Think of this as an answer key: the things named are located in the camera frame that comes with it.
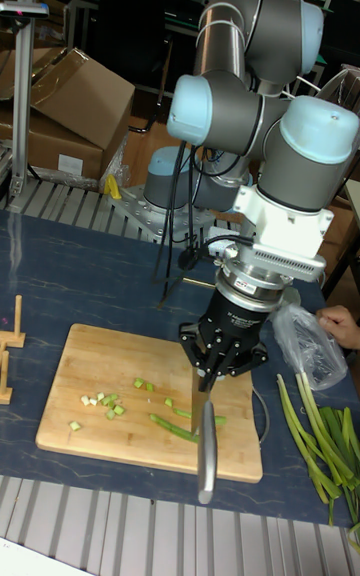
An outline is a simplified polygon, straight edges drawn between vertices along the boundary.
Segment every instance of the silver knife handle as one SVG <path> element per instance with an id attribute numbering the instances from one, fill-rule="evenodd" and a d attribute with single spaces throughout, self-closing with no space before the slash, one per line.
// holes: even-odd
<path id="1" fill-rule="evenodd" d="M 198 498 L 202 505 L 210 503 L 215 489 L 217 470 L 217 440 L 214 407 L 210 400 L 204 404 L 198 443 Z"/>

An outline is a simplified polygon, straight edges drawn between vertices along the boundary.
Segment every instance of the person's arm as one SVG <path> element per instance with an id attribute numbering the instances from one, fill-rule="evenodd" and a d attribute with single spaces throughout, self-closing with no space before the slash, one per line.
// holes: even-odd
<path id="1" fill-rule="evenodd" d="M 316 312 L 319 325 L 345 349 L 360 350 L 360 327 L 346 307 L 325 307 Z"/>

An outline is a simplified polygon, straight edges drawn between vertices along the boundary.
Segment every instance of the white label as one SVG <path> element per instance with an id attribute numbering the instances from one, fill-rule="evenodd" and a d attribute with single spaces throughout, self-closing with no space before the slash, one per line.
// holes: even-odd
<path id="1" fill-rule="evenodd" d="M 246 283 L 244 280 L 241 280 L 241 278 L 237 278 L 234 285 L 238 289 L 243 289 L 248 294 L 255 294 L 255 292 L 256 292 L 256 285 L 251 285 L 251 283 Z"/>
<path id="2" fill-rule="evenodd" d="M 58 169 L 68 174 L 74 174 L 74 176 L 81 176 L 83 163 L 84 161 L 81 158 L 59 154 Z"/>

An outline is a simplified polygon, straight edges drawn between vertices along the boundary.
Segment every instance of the cutting board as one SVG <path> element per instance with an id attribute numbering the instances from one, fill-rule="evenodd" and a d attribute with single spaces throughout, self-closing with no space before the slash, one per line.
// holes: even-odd
<path id="1" fill-rule="evenodd" d="M 134 387 L 136 377 L 154 392 Z M 197 446 L 154 424 L 155 413 L 190 429 L 190 420 L 164 404 L 191 410 L 192 368 L 179 343 L 88 325 L 70 329 L 36 436 L 41 449 L 78 456 L 197 472 Z M 85 407 L 80 398 L 117 393 L 124 408 L 112 421 L 101 404 Z M 255 483 L 262 477 L 259 440 L 252 411 L 251 374 L 227 376 L 212 391 L 215 413 L 227 417 L 217 427 L 218 476 Z M 69 423 L 81 429 L 73 432 Z"/>

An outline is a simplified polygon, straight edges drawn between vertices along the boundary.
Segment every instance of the cardboard box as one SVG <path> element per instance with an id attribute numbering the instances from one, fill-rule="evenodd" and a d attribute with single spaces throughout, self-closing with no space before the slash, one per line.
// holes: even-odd
<path id="1" fill-rule="evenodd" d="M 12 138 L 12 103 L 0 105 L 0 140 Z M 31 112 L 29 163 L 99 180 L 107 164 L 104 152 L 39 112 Z"/>
<path id="2" fill-rule="evenodd" d="M 135 88 L 79 50 L 55 65 L 48 54 L 34 51 L 29 162 L 99 180 L 127 133 Z M 0 78 L 0 98 L 8 96 L 0 103 L 3 140 L 12 136 L 14 56 Z"/>

